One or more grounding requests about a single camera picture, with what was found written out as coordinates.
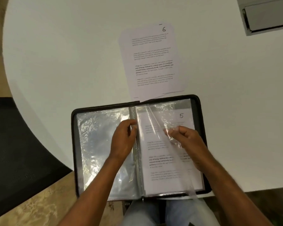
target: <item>person's left hand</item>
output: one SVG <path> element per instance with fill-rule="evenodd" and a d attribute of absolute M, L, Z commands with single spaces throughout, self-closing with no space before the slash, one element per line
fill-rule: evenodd
<path fill-rule="evenodd" d="M 127 158 L 137 134 L 137 121 L 136 120 L 124 120 L 116 128 L 111 142 L 111 151 L 109 157 L 116 158 L 121 163 Z"/>

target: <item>leg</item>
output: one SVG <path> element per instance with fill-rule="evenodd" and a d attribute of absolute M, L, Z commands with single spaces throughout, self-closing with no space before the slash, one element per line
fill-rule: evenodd
<path fill-rule="evenodd" d="M 133 201 L 126 211 L 120 226 L 155 226 L 159 224 L 158 203 Z"/>
<path fill-rule="evenodd" d="M 167 226 L 217 226 L 213 212 L 204 200 L 168 200 L 166 202 Z"/>

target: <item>person's right arm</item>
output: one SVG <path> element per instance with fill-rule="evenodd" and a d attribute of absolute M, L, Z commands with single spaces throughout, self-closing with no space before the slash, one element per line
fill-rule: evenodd
<path fill-rule="evenodd" d="M 169 129 L 168 135 L 181 143 L 196 168 L 205 174 L 231 225 L 272 226 L 270 221 L 212 156 L 197 131 L 178 126 Z"/>

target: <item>white paper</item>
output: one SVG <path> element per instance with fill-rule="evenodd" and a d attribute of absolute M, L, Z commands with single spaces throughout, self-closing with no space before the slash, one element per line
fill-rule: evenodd
<path fill-rule="evenodd" d="M 119 46 L 132 100 L 183 91 L 174 29 L 169 23 L 128 29 Z"/>
<path fill-rule="evenodd" d="M 139 112 L 137 113 L 140 145 L 141 163 L 144 179 L 144 189 L 146 196 L 163 193 L 175 193 L 185 190 L 186 182 L 182 176 L 178 165 L 174 162 L 173 155 L 178 154 L 185 163 L 191 176 L 194 190 L 203 189 L 203 177 L 198 171 L 188 154 L 182 148 L 171 148 L 168 145 L 168 137 L 165 136 L 161 126 L 153 122 L 154 119 L 163 117 L 172 124 L 186 126 L 194 129 L 191 109 L 177 109 L 168 111 Z"/>

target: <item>table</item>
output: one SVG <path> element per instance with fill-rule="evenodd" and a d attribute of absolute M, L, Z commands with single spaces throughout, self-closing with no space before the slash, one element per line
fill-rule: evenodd
<path fill-rule="evenodd" d="M 130 101 L 118 37 L 160 21 L 210 151 L 244 191 L 283 187 L 283 30 L 247 37 L 236 0 L 9 0 L 5 70 L 31 131 L 73 169 L 71 112 Z"/>

